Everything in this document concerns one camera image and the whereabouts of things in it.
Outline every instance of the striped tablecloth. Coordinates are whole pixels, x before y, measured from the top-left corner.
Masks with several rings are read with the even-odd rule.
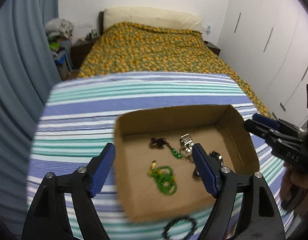
[[[107,142],[113,142],[113,128],[119,115],[146,108],[202,104],[232,104],[244,119],[257,112],[239,86],[224,74],[128,72],[56,85],[33,140],[27,183],[28,204],[47,172],[56,175],[72,173],[99,155]],[[271,155],[271,148],[261,138],[252,135],[252,141],[261,172],[280,206],[283,161]],[[93,199],[111,240],[162,239],[163,228],[169,221],[130,223],[116,193],[112,168],[102,192]],[[82,239],[71,196],[66,195],[65,200],[73,234]],[[233,219],[238,217],[241,200],[242,195],[238,194]],[[198,222],[191,240],[197,239],[210,211],[211,208],[207,208],[190,214]],[[292,214],[283,217],[286,229],[291,222]],[[189,229],[188,224],[181,223],[170,233],[173,239],[181,239]]]

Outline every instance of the curtain fold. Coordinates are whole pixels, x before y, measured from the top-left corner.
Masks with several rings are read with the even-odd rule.
[[[55,17],[58,0],[6,0],[0,10],[0,216],[18,238],[27,214],[31,141],[60,82],[44,31]]]

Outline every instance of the blue rubber pad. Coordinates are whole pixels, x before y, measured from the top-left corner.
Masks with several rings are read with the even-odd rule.
[[[252,120],[256,121],[256,122],[259,122],[263,125],[266,125],[274,130],[279,130],[279,124],[277,123],[276,120],[273,120],[271,118],[268,118],[268,117],[265,117],[261,114],[258,114],[258,113],[255,113],[253,116],[252,116]]]
[[[106,146],[99,157],[102,157],[102,160],[94,174],[92,174],[91,197],[95,197],[97,193],[101,192],[110,169],[113,166],[115,160],[114,144],[110,144],[108,147]]]
[[[213,198],[216,198],[220,190],[220,188],[218,189],[216,182],[217,181],[216,176],[219,175],[219,171],[217,169],[214,171],[211,169],[211,167],[206,162],[206,157],[211,158],[211,161],[217,162],[216,159],[206,154],[206,152],[203,150],[203,148],[199,143],[194,144],[192,149],[192,158],[195,163],[196,169],[198,170],[198,173],[203,181],[206,191],[210,193],[213,196]]]

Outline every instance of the blue gripper pad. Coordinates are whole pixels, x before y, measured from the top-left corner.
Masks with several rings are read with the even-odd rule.
[[[206,191],[216,198],[222,187],[219,172],[221,165],[215,158],[208,156],[199,143],[193,145],[192,158]]]
[[[271,118],[268,118],[266,116],[263,116],[261,114],[258,114],[258,113],[255,113],[253,116],[252,116],[252,120],[256,121],[256,122],[259,122],[263,125],[266,125],[274,130],[279,130],[279,124],[277,123],[276,120],[274,119],[271,119]]]
[[[115,146],[112,143],[107,143],[101,154],[93,157],[87,165],[89,175],[92,178],[91,189],[89,191],[92,198],[101,192],[114,160]]]

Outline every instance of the dark brown nightstand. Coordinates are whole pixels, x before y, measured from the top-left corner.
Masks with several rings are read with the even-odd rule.
[[[73,69],[79,69],[83,63],[85,57],[92,49],[94,43],[99,39],[93,38],[91,40],[86,40],[84,42],[77,41],[71,47],[71,58],[73,62]]]
[[[205,46],[207,46],[215,55],[220,55],[221,50],[214,44],[204,41]]]

